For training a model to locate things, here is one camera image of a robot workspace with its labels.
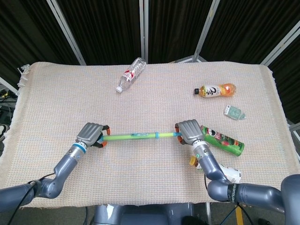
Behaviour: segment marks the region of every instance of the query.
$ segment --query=orange bottle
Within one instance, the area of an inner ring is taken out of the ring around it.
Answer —
[[[233,96],[235,94],[236,86],[232,83],[225,83],[221,85],[204,85],[200,89],[194,89],[195,95],[210,98],[215,96]]]

